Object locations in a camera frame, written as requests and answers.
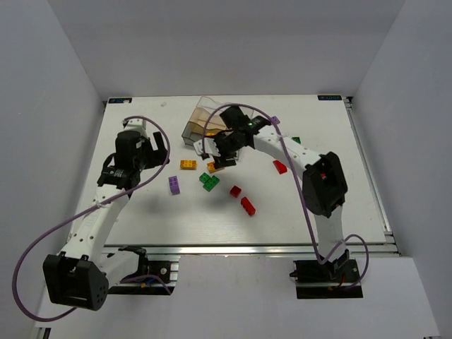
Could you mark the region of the yellow upside-down lego brick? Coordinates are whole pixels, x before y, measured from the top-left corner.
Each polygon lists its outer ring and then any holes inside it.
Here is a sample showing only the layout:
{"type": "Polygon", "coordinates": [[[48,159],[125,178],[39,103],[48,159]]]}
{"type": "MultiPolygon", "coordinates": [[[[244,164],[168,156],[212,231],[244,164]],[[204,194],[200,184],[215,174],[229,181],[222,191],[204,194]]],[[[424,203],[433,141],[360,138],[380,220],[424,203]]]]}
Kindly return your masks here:
{"type": "Polygon", "coordinates": [[[215,166],[215,163],[214,163],[214,162],[208,162],[208,163],[207,163],[207,170],[208,170],[208,172],[209,172],[210,174],[212,174],[212,173],[218,172],[218,171],[220,171],[220,170],[223,170],[223,167],[217,168],[217,167],[215,166]]]}

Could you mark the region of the yellow 2x4 lego brick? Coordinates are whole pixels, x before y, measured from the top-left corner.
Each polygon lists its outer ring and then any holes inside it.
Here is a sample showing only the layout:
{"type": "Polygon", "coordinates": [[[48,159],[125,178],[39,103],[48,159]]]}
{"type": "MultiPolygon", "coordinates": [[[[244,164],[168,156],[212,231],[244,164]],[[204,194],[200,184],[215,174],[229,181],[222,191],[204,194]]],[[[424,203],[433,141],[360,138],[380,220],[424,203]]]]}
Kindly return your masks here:
{"type": "Polygon", "coordinates": [[[196,160],[181,160],[180,169],[181,170],[195,170],[197,168],[196,160]]]}

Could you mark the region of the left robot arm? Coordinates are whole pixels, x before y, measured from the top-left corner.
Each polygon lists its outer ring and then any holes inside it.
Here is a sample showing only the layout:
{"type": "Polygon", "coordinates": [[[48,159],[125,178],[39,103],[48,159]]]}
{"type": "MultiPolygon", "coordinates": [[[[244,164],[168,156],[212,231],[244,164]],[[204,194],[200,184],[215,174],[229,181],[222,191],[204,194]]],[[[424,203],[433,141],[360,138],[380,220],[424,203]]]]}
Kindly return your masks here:
{"type": "Polygon", "coordinates": [[[97,311],[109,290],[149,273],[145,249],[126,245],[102,255],[107,238],[133,192],[143,187],[143,170],[161,172],[170,161],[170,145],[162,129],[149,136],[147,120],[131,117],[117,134],[114,152],[102,164],[92,205],[70,240],[56,255],[48,255],[43,273],[54,304],[97,311]]]}

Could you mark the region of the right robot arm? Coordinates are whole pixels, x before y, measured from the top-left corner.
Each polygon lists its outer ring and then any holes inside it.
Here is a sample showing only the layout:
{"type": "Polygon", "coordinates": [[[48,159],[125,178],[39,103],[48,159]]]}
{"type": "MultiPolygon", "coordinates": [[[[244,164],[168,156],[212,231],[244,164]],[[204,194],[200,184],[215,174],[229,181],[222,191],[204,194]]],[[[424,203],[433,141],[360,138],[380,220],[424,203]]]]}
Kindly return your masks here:
{"type": "Polygon", "coordinates": [[[284,136],[278,123],[262,110],[251,118],[246,104],[223,104],[214,109],[226,129],[203,135],[196,144],[202,158],[212,158],[217,168],[237,164],[244,149],[264,153],[286,166],[294,177],[316,260],[335,273],[349,259],[343,234],[342,211],[348,191],[339,157],[320,154],[284,136]]]}

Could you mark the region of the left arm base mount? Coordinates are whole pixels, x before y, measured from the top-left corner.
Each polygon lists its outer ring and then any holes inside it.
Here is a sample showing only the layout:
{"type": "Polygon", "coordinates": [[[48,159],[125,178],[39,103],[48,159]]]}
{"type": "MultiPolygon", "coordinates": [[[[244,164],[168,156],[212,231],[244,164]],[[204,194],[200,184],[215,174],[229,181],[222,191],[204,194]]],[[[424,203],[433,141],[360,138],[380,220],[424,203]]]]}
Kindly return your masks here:
{"type": "Polygon", "coordinates": [[[179,258],[123,246],[102,254],[101,270],[109,279],[109,295],[169,296],[176,287],[179,258]]]}

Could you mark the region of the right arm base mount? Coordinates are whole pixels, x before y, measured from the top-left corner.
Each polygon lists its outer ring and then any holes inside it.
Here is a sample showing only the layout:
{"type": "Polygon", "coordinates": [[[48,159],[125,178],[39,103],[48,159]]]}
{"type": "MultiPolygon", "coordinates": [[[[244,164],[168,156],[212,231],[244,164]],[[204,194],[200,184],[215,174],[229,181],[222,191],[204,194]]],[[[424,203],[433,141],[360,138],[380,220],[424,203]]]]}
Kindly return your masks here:
{"type": "Polygon", "coordinates": [[[345,254],[340,266],[317,260],[293,261],[294,270],[289,274],[295,283],[297,299],[362,299],[364,297],[355,259],[345,254]]]}

